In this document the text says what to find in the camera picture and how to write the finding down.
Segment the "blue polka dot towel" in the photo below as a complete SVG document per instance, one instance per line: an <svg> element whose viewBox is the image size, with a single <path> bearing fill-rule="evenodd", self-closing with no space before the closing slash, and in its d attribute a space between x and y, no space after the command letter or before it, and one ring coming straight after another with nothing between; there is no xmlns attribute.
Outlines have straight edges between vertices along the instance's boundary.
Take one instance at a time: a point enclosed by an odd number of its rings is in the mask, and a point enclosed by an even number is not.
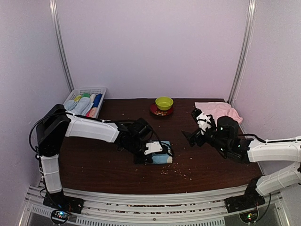
<svg viewBox="0 0 301 226"><path fill-rule="evenodd" d="M172 151L169 141L161 141L163 151L159 153L152 153L146 155L149 158L148 162L151 164L171 164L173 163L174 152Z"/></svg>

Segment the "red floral plate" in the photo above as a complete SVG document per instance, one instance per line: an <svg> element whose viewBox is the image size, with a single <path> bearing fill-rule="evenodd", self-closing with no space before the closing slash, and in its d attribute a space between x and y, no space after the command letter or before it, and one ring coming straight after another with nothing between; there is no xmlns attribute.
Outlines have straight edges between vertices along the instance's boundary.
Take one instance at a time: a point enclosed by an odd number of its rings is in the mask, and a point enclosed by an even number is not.
<svg viewBox="0 0 301 226"><path fill-rule="evenodd" d="M174 108L171 107L168 110L160 110L157 105L155 103L151 104L149 107L149 110L152 114L156 115L156 116L169 116L173 113Z"/></svg>

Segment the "pink towel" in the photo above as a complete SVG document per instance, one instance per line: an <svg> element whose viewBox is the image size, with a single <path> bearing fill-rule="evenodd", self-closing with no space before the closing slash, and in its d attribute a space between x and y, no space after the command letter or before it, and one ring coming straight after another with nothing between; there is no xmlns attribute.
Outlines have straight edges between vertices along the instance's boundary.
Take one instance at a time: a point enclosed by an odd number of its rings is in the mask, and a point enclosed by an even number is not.
<svg viewBox="0 0 301 226"><path fill-rule="evenodd" d="M195 102L195 107L206 115L212 115L215 122L222 116L229 116L239 124L243 121L236 109L225 102Z"/></svg>

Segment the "green plastic bowl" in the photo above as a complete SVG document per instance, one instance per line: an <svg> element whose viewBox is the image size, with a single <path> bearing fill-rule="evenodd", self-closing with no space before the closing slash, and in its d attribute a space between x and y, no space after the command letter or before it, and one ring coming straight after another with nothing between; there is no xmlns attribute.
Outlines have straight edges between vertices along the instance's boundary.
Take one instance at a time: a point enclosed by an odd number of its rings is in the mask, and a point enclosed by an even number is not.
<svg viewBox="0 0 301 226"><path fill-rule="evenodd" d="M174 101L170 97L158 97L155 100L155 104L158 109L162 111L167 111L173 106Z"/></svg>

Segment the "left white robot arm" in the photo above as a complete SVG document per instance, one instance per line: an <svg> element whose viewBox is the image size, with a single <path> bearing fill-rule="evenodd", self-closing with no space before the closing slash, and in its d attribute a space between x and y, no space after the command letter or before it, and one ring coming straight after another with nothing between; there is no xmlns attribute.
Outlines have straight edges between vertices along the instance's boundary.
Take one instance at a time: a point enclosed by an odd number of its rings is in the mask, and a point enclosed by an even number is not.
<svg viewBox="0 0 301 226"><path fill-rule="evenodd" d="M49 201L57 209L70 206L63 193L59 173L59 153L65 137L83 137L114 143L132 153L136 163L152 163L152 154L161 152L159 142L148 142L145 137L153 134L143 118L137 120L100 120L78 115L56 104L33 126L37 146L34 148L40 162Z"/></svg>

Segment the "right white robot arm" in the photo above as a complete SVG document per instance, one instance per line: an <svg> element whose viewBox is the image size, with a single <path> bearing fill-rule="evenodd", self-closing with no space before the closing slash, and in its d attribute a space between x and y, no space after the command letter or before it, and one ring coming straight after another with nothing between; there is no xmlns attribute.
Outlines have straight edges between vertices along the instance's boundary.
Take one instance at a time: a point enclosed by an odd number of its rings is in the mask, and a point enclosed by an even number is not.
<svg viewBox="0 0 301 226"><path fill-rule="evenodd" d="M198 112L193 116L198 129L183 131L190 146L207 143L224 159L238 163L260 161L290 161L292 164L267 176L253 178L243 195L225 199L228 212L254 208L265 203L265 196L301 181L301 138L263 140L256 135L238 133L239 124L229 116L214 120L211 115Z"/></svg>

